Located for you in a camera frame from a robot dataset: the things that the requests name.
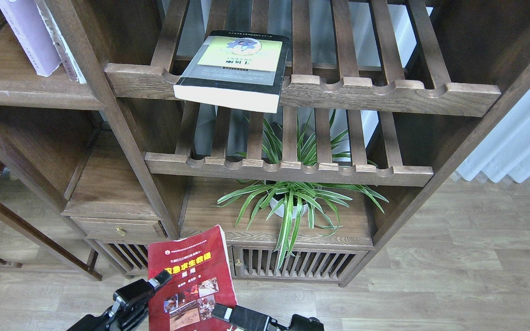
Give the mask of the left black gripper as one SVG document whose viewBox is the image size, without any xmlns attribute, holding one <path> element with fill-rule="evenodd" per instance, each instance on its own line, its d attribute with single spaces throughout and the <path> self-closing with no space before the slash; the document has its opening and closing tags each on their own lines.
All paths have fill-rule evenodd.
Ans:
<svg viewBox="0 0 530 331">
<path fill-rule="evenodd" d="M 113 294 L 114 304 L 101 316 L 87 314 L 72 325 L 69 331 L 134 331 L 149 316 L 149 301 L 172 279 L 162 270 L 149 281 L 143 279 L 119 288 Z"/>
</svg>

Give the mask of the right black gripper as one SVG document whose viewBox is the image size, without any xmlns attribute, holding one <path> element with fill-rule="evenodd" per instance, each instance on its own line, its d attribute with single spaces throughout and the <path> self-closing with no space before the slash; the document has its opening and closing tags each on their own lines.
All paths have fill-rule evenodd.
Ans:
<svg viewBox="0 0 530 331">
<path fill-rule="evenodd" d="M 290 324 L 285 326 L 269 315 L 242 306 L 229 307 L 220 303 L 215 304 L 212 317 L 230 322 L 244 331 L 323 331 L 325 329 L 324 324 L 317 318 L 293 314 Z"/>
</svg>

